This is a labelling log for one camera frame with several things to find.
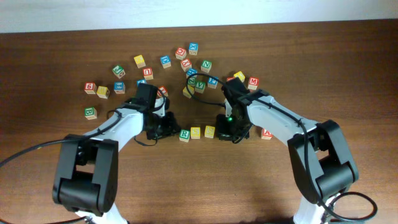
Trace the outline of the green R block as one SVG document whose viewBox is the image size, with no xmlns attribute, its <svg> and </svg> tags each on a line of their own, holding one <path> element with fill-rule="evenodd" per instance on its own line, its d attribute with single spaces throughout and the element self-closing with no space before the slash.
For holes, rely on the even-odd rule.
<svg viewBox="0 0 398 224">
<path fill-rule="evenodd" d="M 179 140 L 183 142 L 189 142 L 190 140 L 190 131 L 186 129 L 182 129 L 179 134 Z"/>
</svg>

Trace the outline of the yellow S block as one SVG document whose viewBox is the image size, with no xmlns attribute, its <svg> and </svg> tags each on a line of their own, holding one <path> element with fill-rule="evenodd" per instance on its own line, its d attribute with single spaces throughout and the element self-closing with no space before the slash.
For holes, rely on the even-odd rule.
<svg viewBox="0 0 398 224">
<path fill-rule="evenodd" d="M 192 139 L 200 139 L 201 129 L 200 127 L 191 127 L 190 128 L 190 137 Z"/>
<path fill-rule="evenodd" d="M 214 126 L 206 126 L 205 127 L 205 137 L 213 139 L 214 136 L 215 136 L 215 127 Z"/>
</svg>

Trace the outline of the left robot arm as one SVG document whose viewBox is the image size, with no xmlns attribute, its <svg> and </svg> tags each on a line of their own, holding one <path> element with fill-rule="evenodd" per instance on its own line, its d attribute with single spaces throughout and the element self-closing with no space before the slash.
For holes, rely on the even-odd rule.
<svg viewBox="0 0 398 224">
<path fill-rule="evenodd" d="M 120 150 L 141 132 L 157 142 L 180 132 L 170 100 L 150 84 L 108 113 L 107 120 L 82 136 L 69 134 L 61 144 L 52 198 L 87 223 L 126 223 L 116 204 Z"/>
</svg>

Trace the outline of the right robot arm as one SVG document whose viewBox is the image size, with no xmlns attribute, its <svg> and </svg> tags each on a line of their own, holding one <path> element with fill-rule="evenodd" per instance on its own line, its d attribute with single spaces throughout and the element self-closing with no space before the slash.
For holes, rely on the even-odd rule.
<svg viewBox="0 0 398 224">
<path fill-rule="evenodd" d="M 252 126 L 270 131 L 289 148 L 295 183 L 302 194 L 290 223 L 341 223 L 351 221 L 333 211 L 336 201 L 348 195 L 359 171 L 340 126 L 319 123 L 279 104 L 264 90 L 249 91 L 240 79 L 223 84 L 225 115 L 217 117 L 222 140 L 239 142 Z"/>
</svg>

